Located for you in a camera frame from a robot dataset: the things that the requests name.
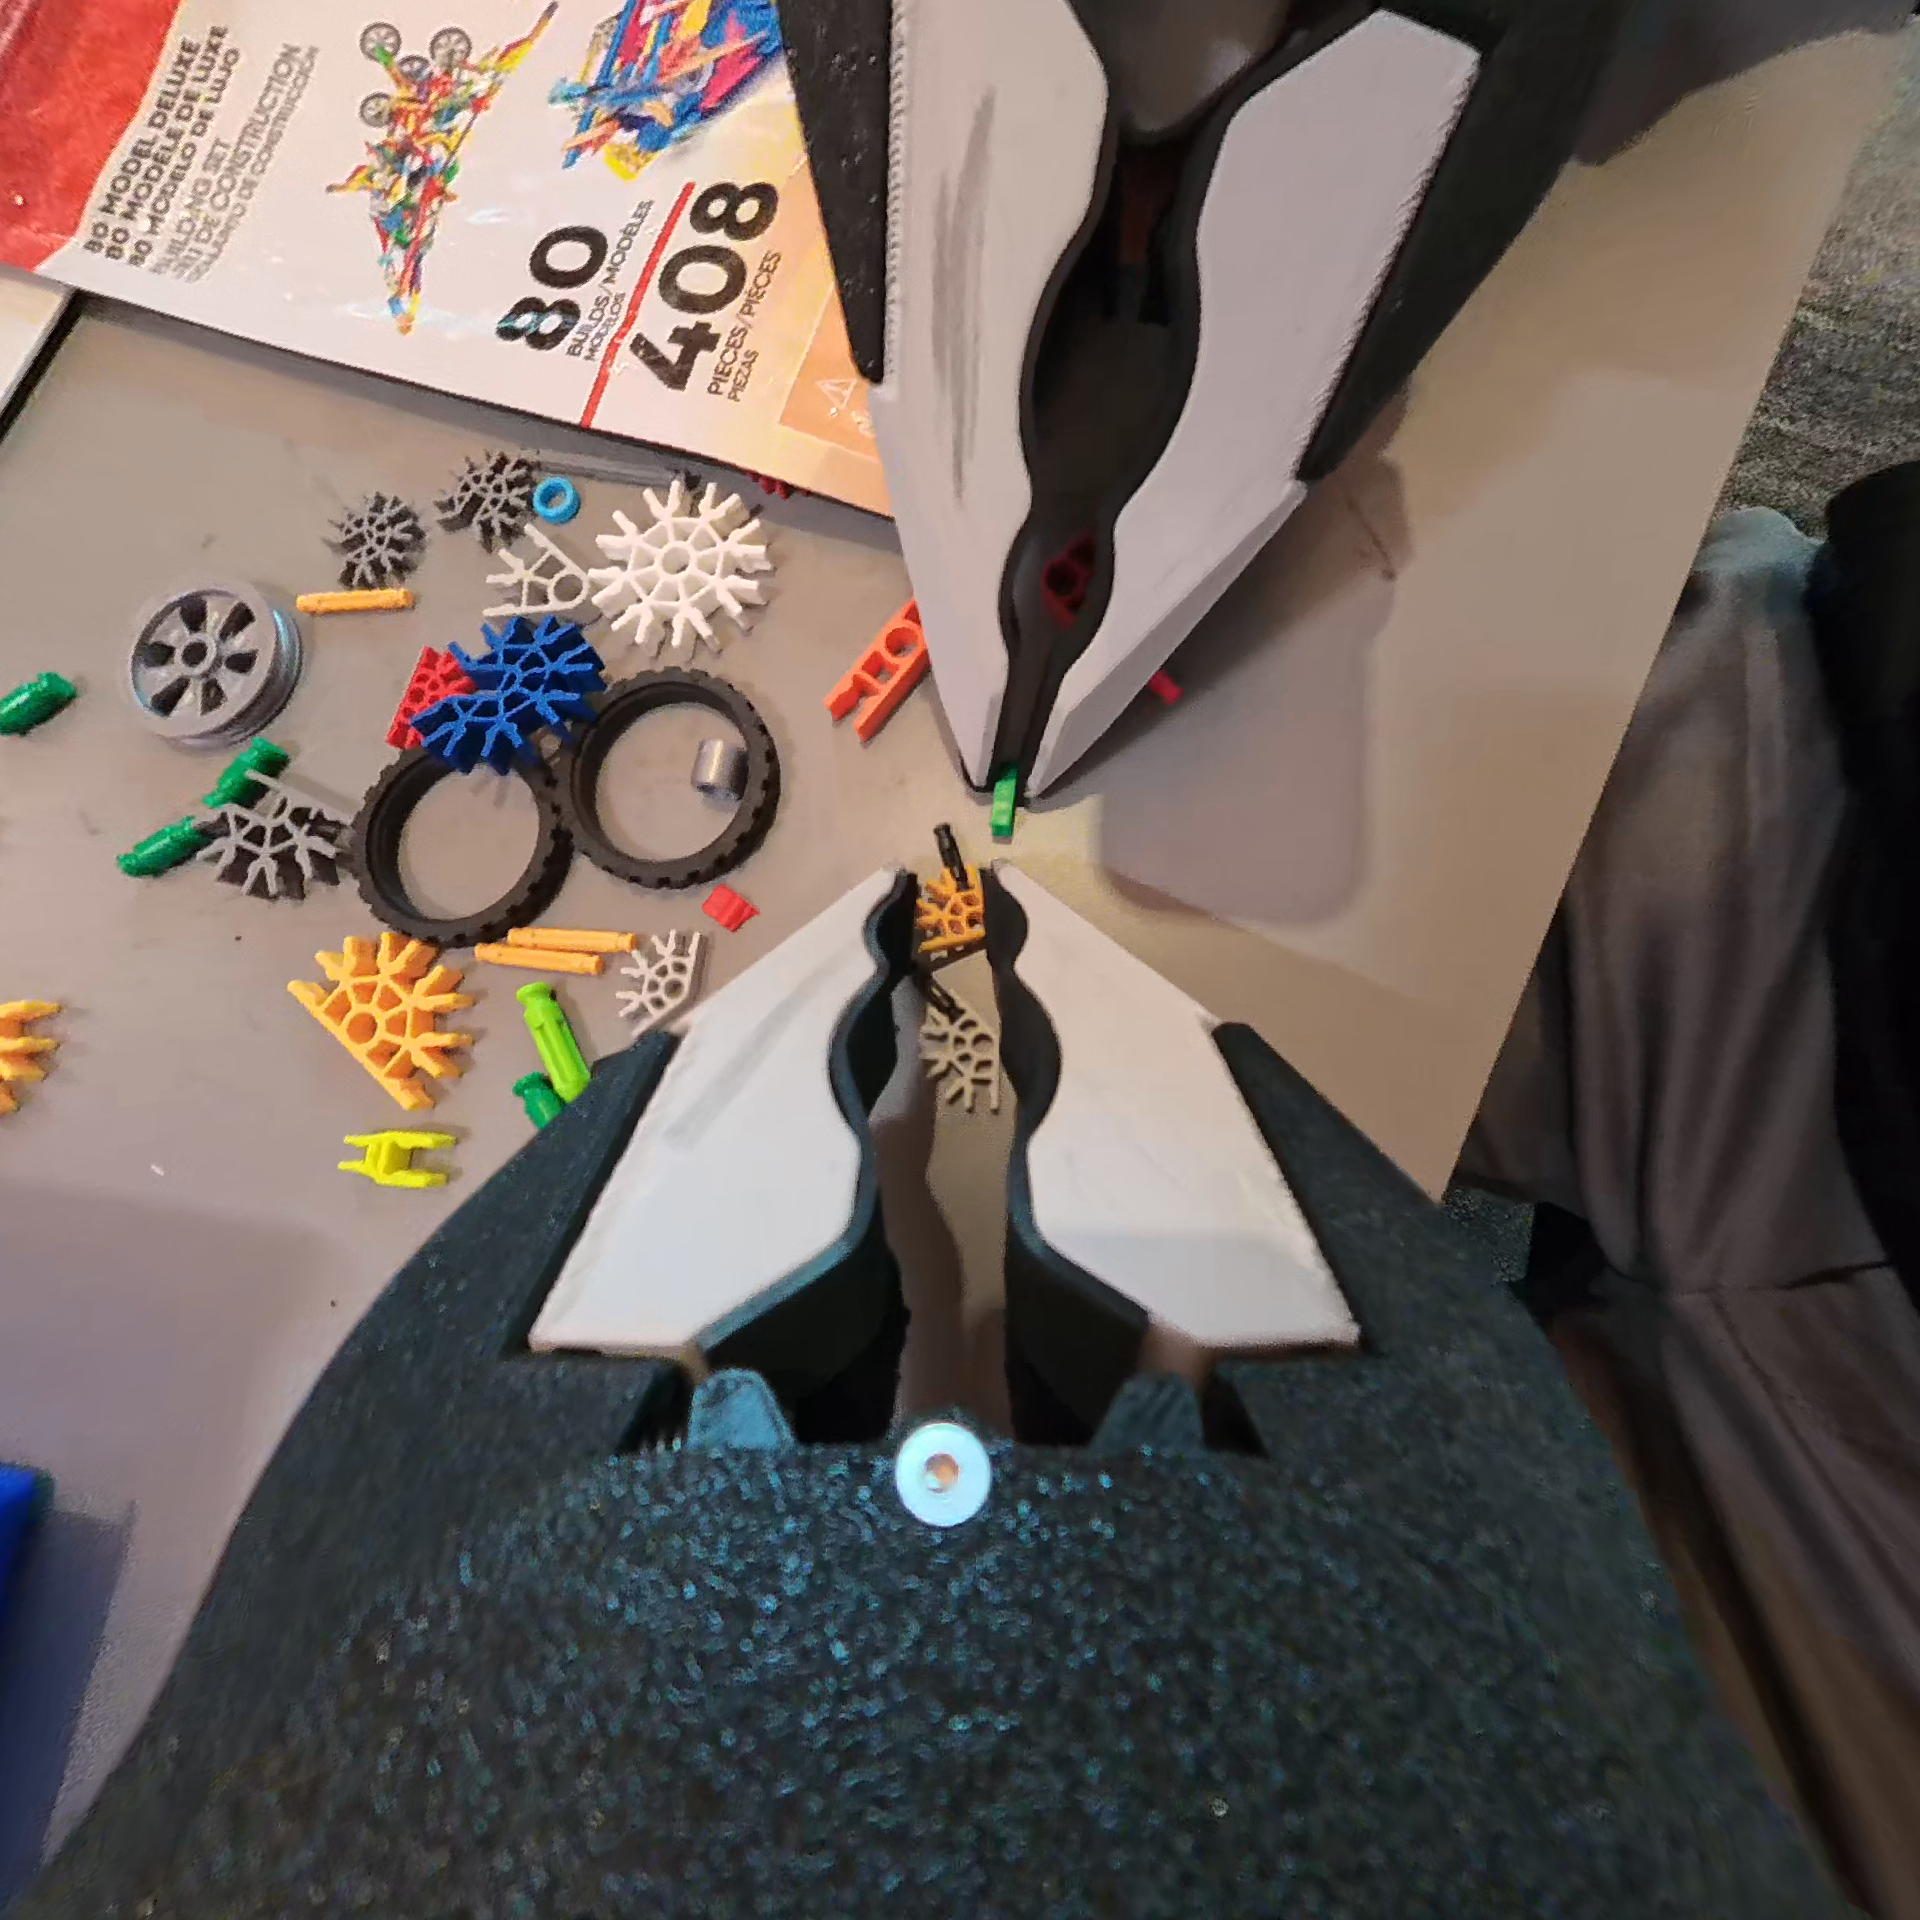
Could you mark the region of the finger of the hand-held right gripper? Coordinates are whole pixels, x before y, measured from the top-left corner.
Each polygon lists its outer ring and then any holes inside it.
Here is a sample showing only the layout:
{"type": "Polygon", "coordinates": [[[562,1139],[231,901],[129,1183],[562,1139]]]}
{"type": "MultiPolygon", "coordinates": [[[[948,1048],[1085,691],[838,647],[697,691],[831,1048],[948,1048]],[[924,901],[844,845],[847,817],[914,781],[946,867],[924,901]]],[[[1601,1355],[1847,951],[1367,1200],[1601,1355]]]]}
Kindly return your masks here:
{"type": "Polygon", "coordinates": [[[956,757],[993,776],[1027,523],[1023,361],[1095,195],[1111,89],[1065,1],[901,1],[870,422],[956,757]]]}
{"type": "Polygon", "coordinates": [[[1109,601],[1049,704],[1030,794],[1092,752],[1305,498],[1313,431],[1479,64],[1463,39],[1371,11],[1228,117],[1194,229],[1191,384],[1119,504],[1109,601]]]}

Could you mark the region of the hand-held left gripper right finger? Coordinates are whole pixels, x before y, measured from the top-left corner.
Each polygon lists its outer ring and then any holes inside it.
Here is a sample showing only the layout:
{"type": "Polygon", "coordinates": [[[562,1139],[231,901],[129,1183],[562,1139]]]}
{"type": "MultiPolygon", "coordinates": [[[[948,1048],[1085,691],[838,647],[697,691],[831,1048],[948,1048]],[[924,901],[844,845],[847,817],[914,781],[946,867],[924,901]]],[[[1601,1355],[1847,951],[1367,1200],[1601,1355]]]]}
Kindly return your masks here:
{"type": "Polygon", "coordinates": [[[983,880],[1006,1169],[1015,1432],[1085,1445],[1134,1377],[1361,1350],[1258,1087],[1281,1067],[1010,861],[983,880]]]}

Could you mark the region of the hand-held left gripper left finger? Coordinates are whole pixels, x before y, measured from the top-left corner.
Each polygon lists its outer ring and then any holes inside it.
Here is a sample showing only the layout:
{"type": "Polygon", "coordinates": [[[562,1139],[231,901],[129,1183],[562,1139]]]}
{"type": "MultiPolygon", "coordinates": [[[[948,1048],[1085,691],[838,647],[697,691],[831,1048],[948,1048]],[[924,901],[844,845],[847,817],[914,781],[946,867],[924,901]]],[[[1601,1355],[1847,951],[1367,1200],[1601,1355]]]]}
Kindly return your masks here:
{"type": "Polygon", "coordinates": [[[907,1307],[874,1111],[916,897],[911,870],[875,870],[690,1014],[534,1317],[534,1352],[754,1370],[803,1439],[887,1432],[907,1307]]]}

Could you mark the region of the light grey fan connector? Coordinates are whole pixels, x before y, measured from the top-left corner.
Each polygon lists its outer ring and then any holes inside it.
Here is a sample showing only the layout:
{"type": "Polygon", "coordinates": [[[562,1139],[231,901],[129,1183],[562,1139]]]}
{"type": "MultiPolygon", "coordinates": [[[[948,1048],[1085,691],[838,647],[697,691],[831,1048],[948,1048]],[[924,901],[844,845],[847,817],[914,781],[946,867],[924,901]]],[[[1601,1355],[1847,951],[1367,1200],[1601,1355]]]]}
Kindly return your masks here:
{"type": "Polygon", "coordinates": [[[935,978],[922,982],[918,1059],[935,1096],[959,1112],[1001,1111],[997,1033],[935,978]]]}

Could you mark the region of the printed toy packaging bag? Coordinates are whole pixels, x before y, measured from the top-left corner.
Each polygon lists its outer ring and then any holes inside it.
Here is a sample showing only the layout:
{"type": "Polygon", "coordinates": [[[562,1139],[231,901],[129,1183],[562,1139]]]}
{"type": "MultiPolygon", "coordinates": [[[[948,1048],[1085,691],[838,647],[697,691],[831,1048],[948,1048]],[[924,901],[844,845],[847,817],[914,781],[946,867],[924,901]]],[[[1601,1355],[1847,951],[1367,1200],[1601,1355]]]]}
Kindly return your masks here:
{"type": "Polygon", "coordinates": [[[774,5],[5,5],[2,248],[889,511],[774,5]]]}

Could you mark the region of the small light grey connector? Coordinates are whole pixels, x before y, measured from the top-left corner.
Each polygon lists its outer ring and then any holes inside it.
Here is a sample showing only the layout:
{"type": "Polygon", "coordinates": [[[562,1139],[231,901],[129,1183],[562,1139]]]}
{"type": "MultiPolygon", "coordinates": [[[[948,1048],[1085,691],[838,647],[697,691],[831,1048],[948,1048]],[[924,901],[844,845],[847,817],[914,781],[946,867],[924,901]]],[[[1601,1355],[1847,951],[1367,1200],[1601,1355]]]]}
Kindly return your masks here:
{"type": "Polygon", "coordinates": [[[635,1039],[667,1026],[695,1000],[706,951],[708,936],[697,927],[671,927],[635,944],[614,991],[614,1010],[635,1039]]]}

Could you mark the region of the lime green rod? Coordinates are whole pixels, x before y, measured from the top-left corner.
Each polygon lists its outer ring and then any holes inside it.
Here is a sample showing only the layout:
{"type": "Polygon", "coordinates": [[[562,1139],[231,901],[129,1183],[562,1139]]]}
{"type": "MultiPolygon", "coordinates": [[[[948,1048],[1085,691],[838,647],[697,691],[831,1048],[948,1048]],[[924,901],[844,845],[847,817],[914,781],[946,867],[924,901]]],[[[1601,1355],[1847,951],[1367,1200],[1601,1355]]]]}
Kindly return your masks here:
{"type": "Polygon", "coordinates": [[[547,1082],[561,1101],[571,1103],[588,1089],[593,1067],[556,990],[543,981],[529,981],[517,987],[517,998],[547,1082]]]}

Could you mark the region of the lime clip connector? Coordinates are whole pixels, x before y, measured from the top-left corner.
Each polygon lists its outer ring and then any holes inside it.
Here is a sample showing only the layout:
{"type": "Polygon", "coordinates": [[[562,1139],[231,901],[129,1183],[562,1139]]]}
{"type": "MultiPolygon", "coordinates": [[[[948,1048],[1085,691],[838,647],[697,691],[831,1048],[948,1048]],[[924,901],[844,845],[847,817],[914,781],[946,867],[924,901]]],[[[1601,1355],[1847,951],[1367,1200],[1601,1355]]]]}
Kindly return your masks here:
{"type": "Polygon", "coordinates": [[[397,1127],[348,1135],[348,1157],[339,1161],[339,1169],[380,1187],[431,1191],[446,1186],[451,1171],[442,1162],[427,1166],[421,1157],[443,1157],[458,1143],[455,1134],[397,1127]]]}

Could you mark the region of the red connector with rod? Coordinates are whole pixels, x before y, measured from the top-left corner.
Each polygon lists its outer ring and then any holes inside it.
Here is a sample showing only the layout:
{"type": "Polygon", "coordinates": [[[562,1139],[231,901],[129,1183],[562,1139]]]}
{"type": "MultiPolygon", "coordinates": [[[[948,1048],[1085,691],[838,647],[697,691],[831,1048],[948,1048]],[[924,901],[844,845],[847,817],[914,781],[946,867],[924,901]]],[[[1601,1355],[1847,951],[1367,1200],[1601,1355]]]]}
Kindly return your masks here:
{"type": "MultiPolygon", "coordinates": [[[[1087,648],[1087,635],[1082,633],[1084,607],[1097,576],[1097,541],[1084,533],[1060,545],[1039,565],[1039,718],[1051,715],[1059,706],[1065,675],[1071,664],[1087,648]]],[[[1150,638],[1148,627],[1137,631],[1139,622],[1132,615],[1117,615],[1119,642],[1134,647],[1137,640],[1150,638]]],[[[1181,685],[1170,675],[1164,659],[1157,656],[1148,659],[1155,669],[1142,679],[1142,690],[1170,707],[1183,696],[1181,685]]]]}

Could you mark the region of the yellow fan connector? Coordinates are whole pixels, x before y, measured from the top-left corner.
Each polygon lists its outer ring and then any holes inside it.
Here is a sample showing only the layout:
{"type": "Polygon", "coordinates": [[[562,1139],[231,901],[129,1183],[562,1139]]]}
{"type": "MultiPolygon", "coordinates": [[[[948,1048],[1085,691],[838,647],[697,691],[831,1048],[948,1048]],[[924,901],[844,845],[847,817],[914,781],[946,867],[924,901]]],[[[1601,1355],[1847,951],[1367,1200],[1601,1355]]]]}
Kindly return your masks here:
{"type": "Polygon", "coordinates": [[[5,998],[2,1014],[2,1115],[19,1111],[19,1087],[46,1079],[46,1058],[57,1054],[60,1037],[42,1027],[63,1011],[55,998],[5,998]]]}
{"type": "Polygon", "coordinates": [[[349,935],[339,951],[316,954],[323,981],[291,981],[289,994],[397,1101],[430,1112],[431,1082],[463,1071],[458,1051],[473,1037],[443,1027],[446,1014],[473,1006],[463,974],[427,941],[396,929],[374,939],[349,935]]]}

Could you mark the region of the black rubber tyre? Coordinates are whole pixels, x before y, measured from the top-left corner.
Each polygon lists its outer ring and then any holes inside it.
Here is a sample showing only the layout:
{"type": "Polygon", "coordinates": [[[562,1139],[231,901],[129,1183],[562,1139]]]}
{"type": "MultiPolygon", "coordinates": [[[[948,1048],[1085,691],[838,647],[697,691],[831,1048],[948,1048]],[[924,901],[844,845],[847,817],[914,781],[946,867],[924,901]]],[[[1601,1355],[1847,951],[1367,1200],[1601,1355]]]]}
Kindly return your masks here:
{"type": "Polygon", "coordinates": [[[430,913],[399,875],[399,840],[419,806],[438,784],[463,778],[427,750],[399,752],[373,781],[353,816],[348,863],[374,918],[411,941],[442,949],[502,944],[517,925],[533,922],[553,904],[574,859],[574,835],[561,784],[541,759],[515,762],[534,806],[534,845],[507,891],[462,915],[430,913]]]}
{"type": "Polygon", "coordinates": [[[778,743],[758,707],[734,683],[695,666],[649,666],[617,683],[565,750],[557,770],[562,817],[579,849],[602,872],[647,891],[682,891],[734,872],[773,830],[782,797],[778,743]],[[653,859],[613,838],[602,817],[599,789],[617,741],[645,715],[670,706],[697,706],[730,719],[747,759],[727,826],[690,855],[653,859]]]}

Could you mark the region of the white snowflake connector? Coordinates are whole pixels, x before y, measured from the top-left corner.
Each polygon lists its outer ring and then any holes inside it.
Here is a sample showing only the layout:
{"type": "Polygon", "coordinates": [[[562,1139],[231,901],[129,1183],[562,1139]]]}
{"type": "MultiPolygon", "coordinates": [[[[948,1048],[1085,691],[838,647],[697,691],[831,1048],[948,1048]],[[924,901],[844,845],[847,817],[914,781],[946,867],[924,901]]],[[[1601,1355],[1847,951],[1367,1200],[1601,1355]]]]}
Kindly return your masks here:
{"type": "Polygon", "coordinates": [[[693,493],[674,479],[666,493],[645,488],[643,502],[645,521],[614,511],[614,529],[594,538],[604,565],[588,571],[588,595],[647,662],[693,664],[702,648],[723,650],[716,622],[743,633],[763,606],[773,562],[761,523],[718,483],[693,493]]]}

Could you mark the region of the orange connector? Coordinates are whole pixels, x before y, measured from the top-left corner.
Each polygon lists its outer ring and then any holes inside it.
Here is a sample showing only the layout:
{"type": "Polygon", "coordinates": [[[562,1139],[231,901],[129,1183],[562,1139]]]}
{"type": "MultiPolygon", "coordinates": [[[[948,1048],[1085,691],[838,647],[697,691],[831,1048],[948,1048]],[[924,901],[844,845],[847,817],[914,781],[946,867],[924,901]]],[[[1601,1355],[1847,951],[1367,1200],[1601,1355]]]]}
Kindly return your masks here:
{"type": "Polygon", "coordinates": [[[823,704],[834,725],[851,721],[860,743],[870,743],[929,673],[929,642],[916,598],[892,613],[857,659],[831,683],[823,704]]]}

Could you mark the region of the blue snowflake connector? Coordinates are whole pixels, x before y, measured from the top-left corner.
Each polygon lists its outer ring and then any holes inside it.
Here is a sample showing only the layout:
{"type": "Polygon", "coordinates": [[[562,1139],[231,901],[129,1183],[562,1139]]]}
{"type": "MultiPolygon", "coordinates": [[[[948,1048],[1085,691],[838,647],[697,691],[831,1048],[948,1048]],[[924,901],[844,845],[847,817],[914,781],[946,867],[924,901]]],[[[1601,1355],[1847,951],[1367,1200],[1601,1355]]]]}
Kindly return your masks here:
{"type": "Polygon", "coordinates": [[[541,757],[541,741],[574,743],[597,718],[593,698],[607,687],[605,662],[570,619],[517,615],[484,627],[486,648],[459,643],[451,657],[468,690],[421,707],[411,726],[419,747],[458,775],[477,765],[507,775],[541,757]]]}

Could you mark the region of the white fan connector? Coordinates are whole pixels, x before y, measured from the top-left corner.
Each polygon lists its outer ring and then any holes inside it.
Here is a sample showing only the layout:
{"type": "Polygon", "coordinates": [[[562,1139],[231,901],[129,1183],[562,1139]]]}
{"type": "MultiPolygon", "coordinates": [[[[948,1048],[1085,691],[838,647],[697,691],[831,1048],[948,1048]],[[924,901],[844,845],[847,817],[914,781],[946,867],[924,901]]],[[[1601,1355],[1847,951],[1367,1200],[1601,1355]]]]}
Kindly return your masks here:
{"type": "Polygon", "coordinates": [[[515,543],[497,557],[484,581],[483,619],[562,617],[590,624],[599,617],[593,603],[593,581],[538,523],[521,527],[515,543]]]}

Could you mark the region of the dark grey snowflake connector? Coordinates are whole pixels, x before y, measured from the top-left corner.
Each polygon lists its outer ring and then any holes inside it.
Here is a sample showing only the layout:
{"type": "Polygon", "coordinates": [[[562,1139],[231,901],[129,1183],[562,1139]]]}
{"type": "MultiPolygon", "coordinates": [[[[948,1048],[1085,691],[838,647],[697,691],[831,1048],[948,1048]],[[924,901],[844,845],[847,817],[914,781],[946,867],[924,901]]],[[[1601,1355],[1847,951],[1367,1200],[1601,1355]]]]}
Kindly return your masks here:
{"type": "Polygon", "coordinates": [[[339,587],[397,589],[421,562],[425,525],[404,498],[373,490],[331,523],[327,545],[341,562],[339,587]]]}
{"type": "Polygon", "coordinates": [[[534,515],[541,477],[540,461],[521,451],[473,456],[436,499],[436,523],[449,535],[473,535],[491,555],[513,543],[534,515]]]}

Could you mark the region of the person's grey trousers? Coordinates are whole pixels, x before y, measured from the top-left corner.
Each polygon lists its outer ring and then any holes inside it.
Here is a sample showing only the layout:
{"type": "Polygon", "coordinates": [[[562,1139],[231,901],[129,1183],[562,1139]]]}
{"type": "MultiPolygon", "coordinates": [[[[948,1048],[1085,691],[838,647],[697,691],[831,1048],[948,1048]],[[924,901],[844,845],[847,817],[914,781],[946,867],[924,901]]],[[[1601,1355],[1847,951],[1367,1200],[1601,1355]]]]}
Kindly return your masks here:
{"type": "Polygon", "coordinates": [[[1765,1771],[1915,1915],[1917,1294],[1836,1115],[1823,538],[1698,547],[1457,1176],[1534,1203],[1526,1307],[1765,1771]]]}

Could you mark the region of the dark grey fan connector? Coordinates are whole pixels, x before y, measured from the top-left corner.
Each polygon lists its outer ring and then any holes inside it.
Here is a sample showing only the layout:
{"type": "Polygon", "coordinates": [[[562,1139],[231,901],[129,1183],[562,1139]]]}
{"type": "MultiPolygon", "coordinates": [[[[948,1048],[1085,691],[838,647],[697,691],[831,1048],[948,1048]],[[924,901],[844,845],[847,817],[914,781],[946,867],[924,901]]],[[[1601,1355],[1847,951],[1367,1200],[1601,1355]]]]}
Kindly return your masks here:
{"type": "Polygon", "coordinates": [[[341,882],[353,816],[300,784],[268,775],[257,797],[203,806],[199,863],[241,896],[303,901],[341,882]]]}

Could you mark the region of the red fan connector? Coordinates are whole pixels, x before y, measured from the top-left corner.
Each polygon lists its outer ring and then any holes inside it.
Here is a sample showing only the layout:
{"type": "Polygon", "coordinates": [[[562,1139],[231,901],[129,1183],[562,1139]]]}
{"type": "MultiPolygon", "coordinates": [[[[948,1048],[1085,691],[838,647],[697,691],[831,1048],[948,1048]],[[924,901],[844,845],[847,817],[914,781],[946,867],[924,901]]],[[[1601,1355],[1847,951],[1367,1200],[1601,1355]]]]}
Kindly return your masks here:
{"type": "Polygon", "coordinates": [[[443,698],[473,691],[473,681],[453,650],[423,647],[387,729],[388,747],[407,752],[421,745],[417,719],[443,698]]]}

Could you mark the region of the person's black top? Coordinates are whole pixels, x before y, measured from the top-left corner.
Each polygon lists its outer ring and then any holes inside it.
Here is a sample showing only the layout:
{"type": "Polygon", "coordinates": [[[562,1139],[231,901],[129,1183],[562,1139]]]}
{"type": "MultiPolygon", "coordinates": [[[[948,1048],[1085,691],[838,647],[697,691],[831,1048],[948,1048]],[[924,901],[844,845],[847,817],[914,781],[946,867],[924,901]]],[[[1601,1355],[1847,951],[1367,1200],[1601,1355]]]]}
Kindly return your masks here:
{"type": "Polygon", "coordinates": [[[1830,498],[1805,598],[1844,784],[1829,922],[1839,1144],[1915,1295],[1917,461],[1830,498]]]}

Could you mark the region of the grey wheel hub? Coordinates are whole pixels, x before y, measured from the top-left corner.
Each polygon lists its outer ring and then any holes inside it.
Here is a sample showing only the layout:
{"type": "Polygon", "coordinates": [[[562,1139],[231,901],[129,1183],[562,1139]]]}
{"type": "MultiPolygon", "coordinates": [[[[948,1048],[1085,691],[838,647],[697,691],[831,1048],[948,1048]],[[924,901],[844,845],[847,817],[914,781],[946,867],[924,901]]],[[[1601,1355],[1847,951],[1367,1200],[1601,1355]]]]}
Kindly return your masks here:
{"type": "Polygon", "coordinates": [[[245,745],[294,696],[298,617],[252,582],[163,595],[131,642],[125,685],[141,725],[187,752],[245,745]]]}

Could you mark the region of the blue plastic bin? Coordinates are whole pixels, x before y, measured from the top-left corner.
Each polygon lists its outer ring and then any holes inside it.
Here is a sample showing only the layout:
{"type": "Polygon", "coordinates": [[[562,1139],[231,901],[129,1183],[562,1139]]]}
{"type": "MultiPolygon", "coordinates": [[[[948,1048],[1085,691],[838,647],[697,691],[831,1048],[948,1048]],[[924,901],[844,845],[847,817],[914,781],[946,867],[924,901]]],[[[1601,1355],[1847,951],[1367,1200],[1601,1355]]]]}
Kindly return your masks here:
{"type": "Polygon", "coordinates": [[[30,1551],[52,1507],[50,1474],[13,1459],[2,1462],[2,1541],[0,1541],[0,1617],[2,1639],[19,1607],[19,1593],[30,1551]]]}

